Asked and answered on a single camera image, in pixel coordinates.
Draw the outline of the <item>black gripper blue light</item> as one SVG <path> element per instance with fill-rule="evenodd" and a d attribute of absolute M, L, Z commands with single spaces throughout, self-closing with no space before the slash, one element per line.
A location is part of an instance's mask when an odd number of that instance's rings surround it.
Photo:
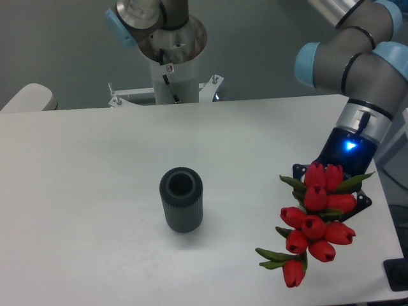
<path fill-rule="evenodd" d="M 366 173 L 378 144 L 360 135 L 345 129 L 335 127 L 332 129 L 322 151 L 314 160 L 323 166 L 329 164 L 343 168 L 344 175 L 354 177 Z M 304 177 L 309 166 L 307 164 L 294 164 L 292 166 L 293 178 L 304 183 Z M 339 217 L 340 222 L 352 218 L 372 205 L 372 199 L 360 189 L 355 193 L 356 207 Z"/>

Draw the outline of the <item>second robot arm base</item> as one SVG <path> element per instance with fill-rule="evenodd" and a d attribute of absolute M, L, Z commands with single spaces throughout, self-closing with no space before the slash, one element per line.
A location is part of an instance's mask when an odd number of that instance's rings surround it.
<path fill-rule="evenodd" d="M 189 13 L 189 2 L 184 0 L 117 1 L 105 11 L 105 20 L 123 45 L 137 45 L 160 65 L 189 62 L 207 44 L 205 26 Z"/>

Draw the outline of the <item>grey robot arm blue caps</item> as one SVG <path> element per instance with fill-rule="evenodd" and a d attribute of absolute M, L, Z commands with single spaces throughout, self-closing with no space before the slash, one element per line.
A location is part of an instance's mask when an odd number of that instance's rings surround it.
<path fill-rule="evenodd" d="M 364 174 L 407 95 L 407 47 L 394 41 L 406 1 L 313 1 L 335 26 L 328 43 L 304 45 L 296 79 L 348 98 L 317 161 Z"/>

